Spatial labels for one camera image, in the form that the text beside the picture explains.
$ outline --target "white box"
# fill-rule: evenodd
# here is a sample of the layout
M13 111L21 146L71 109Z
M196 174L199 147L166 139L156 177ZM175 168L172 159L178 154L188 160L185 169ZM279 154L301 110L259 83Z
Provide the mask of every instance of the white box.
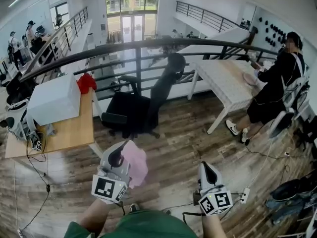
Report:
M27 112L39 124L45 125L79 116L80 90L71 73L37 85Z

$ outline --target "white backpack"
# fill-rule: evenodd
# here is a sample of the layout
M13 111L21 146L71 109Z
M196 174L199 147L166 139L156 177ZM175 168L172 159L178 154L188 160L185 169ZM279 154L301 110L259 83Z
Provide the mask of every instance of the white backpack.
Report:
M302 66L301 60L296 54L292 54L292 55L294 56L296 60L301 77L295 79L294 82L286 86L282 76L282 84L284 89L283 103L286 108L290 108L293 105L296 96L302 89L303 85L308 81L306 67L304 68L304 72L303 72L303 66Z

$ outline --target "black dress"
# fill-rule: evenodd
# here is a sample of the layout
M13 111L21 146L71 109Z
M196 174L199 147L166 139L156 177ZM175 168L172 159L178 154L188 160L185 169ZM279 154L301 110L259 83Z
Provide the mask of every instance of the black dress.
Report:
M298 54L304 72L305 63L302 54ZM253 99L247 113L251 123L262 122L263 124L275 119L278 114L285 110L282 98L284 89L282 77L286 85L294 82L301 76L296 59L290 53L283 52L275 61L275 64L266 72L259 72L259 80L267 82L266 86Z

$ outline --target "person wearing green shirt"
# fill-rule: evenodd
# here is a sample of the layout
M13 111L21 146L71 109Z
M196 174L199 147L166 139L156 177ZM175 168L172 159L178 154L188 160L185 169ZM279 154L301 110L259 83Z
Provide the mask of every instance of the person wearing green shirt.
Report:
M197 238L193 230L181 220L160 211L142 211L137 205L122 217L114 232L102 238ZM97 238L102 231L109 207L100 199L71 222L64 238ZM204 238L226 238L217 215L202 217Z

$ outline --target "hair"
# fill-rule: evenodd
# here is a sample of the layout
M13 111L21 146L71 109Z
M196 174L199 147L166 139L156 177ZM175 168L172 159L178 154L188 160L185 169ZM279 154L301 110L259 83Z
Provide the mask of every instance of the hair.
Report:
M301 37L297 33L289 32L287 34L287 39L292 39L297 48L299 48L300 50L303 49L303 42L301 40Z

